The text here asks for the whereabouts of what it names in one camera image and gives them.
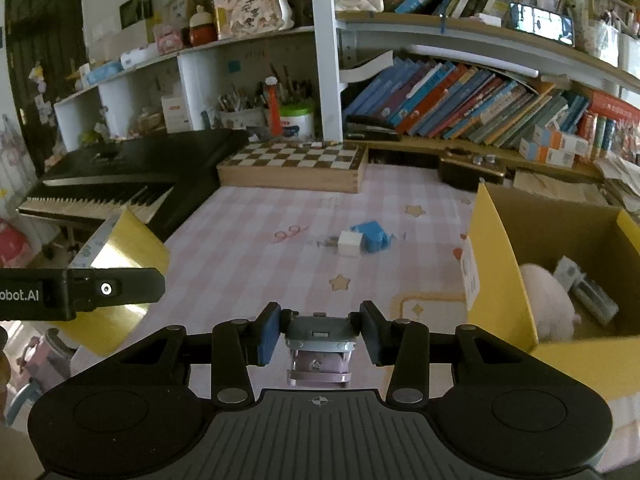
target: chessboard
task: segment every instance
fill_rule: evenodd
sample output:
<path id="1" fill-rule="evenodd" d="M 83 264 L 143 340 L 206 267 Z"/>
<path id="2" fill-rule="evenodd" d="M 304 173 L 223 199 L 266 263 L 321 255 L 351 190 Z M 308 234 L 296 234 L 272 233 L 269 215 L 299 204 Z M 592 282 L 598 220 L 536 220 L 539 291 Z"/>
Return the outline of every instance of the chessboard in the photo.
<path id="1" fill-rule="evenodd" d="M 357 193 L 367 149 L 355 144 L 313 147 L 286 142 L 249 144 L 218 165 L 222 186 L 278 187 Z"/>

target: table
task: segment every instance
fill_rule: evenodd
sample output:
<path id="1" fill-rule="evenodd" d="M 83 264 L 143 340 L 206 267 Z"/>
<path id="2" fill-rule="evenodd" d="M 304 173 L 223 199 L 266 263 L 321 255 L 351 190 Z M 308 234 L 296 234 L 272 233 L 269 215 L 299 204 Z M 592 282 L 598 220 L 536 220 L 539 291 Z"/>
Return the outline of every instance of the table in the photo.
<path id="1" fill-rule="evenodd" d="M 123 348 L 171 324 L 184 325 L 188 333 L 210 332 L 219 322 L 256 316 L 270 301 L 304 314 L 345 316 L 361 301 L 373 300 L 392 319 L 398 316 L 398 297 L 411 292 L 460 298 L 415 301 L 425 308 L 428 319 L 423 319 L 434 332 L 452 333 L 466 316 L 455 253 L 474 197 L 440 183 L 433 170 L 375 164 L 359 194 L 223 187 L 167 241 L 166 294 Z M 419 216 L 408 214 L 407 206 Z M 393 235 L 389 250 L 348 258 L 326 246 L 328 238 L 369 220 Z M 300 232 L 289 231 L 294 226 Z M 287 237 L 275 237 L 277 232 Z M 351 280 L 348 290 L 332 291 L 329 280 L 338 275 Z M 287 387 L 288 359 L 281 338 L 269 367 L 250 368 L 256 395 L 263 388 Z M 81 348 L 72 370 L 77 374 L 99 360 Z M 351 387 L 384 393 L 388 370 L 373 367 L 363 345 L 351 363 Z M 430 394 L 439 396 L 451 386 L 449 367 L 431 367 Z M 190 388 L 209 398 L 209 382 L 209 367 L 194 366 Z M 640 458 L 638 426 L 630 424 L 640 418 L 637 403 L 629 398 L 610 405 L 619 429 L 600 463 L 606 470 Z"/>

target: pink checkered tablecloth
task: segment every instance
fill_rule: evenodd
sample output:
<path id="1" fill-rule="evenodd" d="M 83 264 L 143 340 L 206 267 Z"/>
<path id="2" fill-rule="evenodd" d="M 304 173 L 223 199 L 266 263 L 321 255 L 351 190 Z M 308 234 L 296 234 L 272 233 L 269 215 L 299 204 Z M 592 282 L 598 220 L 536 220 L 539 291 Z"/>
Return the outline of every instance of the pink checkered tablecloth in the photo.
<path id="1" fill-rule="evenodd" d="M 392 298 L 403 292 L 463 295 L 454 249 L 462 245 L 473 200 L 473 193 L 440 183 L 435 171 L 382 165 L 367 168 L 359 194 L 223 187 L 167 241 L 166 293 L 124 346 L 171 324 L 210 332 L 216 323 L 256 316 L 270 301 L 301 313 L 346 316 L 373 300 L 388 315 Z M 424 214 L 407 214 L 407 206 Z M 326 246 L 327 238 L 370 220 L 393 235 L 388 250 L 350 258 Z M 329 280 L 339 274 L 351 282 L 334 292 Z M 272 364 L 251 370 L 257 392 L 286 387 L 287 360 L 281 339 Z M 98 361 L 80 349 L 73 369 Z M 352 369 L 352 387 L 383 383 L 384 370 L 368 362 L 362 345 Z M 209 382 L 208 367 L 194 367 L 191 389 L 209 397 Z"/>

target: door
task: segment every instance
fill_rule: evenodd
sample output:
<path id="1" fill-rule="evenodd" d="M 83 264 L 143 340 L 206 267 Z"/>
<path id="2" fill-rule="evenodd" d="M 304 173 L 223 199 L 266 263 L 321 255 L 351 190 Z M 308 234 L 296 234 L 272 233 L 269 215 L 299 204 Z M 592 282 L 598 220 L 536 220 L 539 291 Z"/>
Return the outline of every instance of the door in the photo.
<path id="1" fill-rule="evenodd" d="M 39 62 L 47 84 L 44 102 L 55 104 L 74 92 L 66 78 L 86 63 L 82 0 L 6 0 L 6 48 L 15 107 L 38 177 L 58 138 L 56 126 L 42 124 L 38 85 L 29 74 Z"/>

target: smartphone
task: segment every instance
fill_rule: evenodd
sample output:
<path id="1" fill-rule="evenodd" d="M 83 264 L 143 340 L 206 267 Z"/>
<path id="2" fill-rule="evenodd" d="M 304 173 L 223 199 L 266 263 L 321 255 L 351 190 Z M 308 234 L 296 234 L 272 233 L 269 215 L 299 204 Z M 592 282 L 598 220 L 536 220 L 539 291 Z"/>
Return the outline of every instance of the smartphone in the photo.
<path id="1" fill-rule="evenodd" d="M 511 28 L 575 46 L 574 21 L 548 10 L 513 3 Z"/>

